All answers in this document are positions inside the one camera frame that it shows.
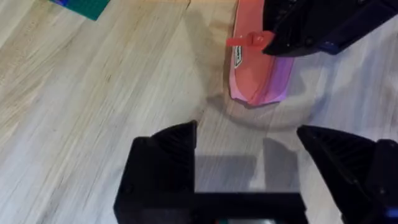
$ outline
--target pink toy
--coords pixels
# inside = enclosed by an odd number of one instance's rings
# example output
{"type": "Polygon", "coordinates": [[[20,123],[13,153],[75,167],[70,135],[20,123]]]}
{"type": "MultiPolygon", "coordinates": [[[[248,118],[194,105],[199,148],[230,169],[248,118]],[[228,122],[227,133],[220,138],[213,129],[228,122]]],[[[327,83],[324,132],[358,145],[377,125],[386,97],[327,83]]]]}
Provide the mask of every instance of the pink toy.
{"type": "Polygon", "coordinates": [[[264,0],[239,0],[234,46],[229,73],[231,97],[257,106],[279,102],[286,97],[293,58],[277,58],[261,52],[273,33],[262,31],[264,0]]]}

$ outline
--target pink plastic piece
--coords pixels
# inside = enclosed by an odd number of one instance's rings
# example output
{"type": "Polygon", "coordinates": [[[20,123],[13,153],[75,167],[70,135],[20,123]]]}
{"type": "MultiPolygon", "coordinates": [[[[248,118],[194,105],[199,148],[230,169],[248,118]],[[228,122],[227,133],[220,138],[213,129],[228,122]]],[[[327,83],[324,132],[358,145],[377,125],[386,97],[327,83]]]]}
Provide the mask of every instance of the pink plastic piece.
{"type": "MultiPolygon", "coordinates": [[[[264,0],[239,0],[234,38],[262,32],[264,0]]],[[[279,102],[286,98],[293,58],[264,55],[255,47],[234,47],[229,73],[231,97],[250,105],[279,102]]]]}

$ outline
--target white sticker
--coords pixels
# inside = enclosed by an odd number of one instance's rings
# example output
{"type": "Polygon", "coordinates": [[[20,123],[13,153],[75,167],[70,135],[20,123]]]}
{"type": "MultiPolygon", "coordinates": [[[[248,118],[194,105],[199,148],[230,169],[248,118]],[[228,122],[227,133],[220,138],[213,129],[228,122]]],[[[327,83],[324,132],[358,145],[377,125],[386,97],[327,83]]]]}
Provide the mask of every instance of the white sticker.
{"type": "Polygon", "coordinates": [[[239,65],[242,63],[242,60],[243,60],[242,46],[235,46],[234,47],[235,68],[239,67],[239,65]]]}

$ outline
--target green object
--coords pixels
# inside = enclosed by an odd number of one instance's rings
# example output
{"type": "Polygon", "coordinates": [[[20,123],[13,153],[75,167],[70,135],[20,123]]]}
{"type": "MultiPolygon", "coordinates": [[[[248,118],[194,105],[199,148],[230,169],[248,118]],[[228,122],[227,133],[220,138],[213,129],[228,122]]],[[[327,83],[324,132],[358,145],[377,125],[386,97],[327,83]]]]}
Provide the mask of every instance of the green object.
{"type": "Polygon", "coordinates": [[[89,19],[97,20],[109,0],[50,0],[89,19]]]}

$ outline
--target wooden floor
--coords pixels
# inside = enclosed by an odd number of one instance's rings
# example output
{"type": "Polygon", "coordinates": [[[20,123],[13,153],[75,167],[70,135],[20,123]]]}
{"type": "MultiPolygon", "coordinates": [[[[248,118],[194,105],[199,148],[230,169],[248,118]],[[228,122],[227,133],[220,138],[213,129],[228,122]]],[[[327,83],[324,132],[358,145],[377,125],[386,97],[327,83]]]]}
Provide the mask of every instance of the wooden floor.
{"type": "Polygon", "coordinates": [[[132,139],[191,119],[197,190],[301,190],[312,223],[340,223],[295,129],[398,140],[398,20],[337,57],[298,58],[289,97],[249,110],[225,82],[234,8],[111,0],[93,22],[0,0],[0,223],[116,223],[132,139]]]}

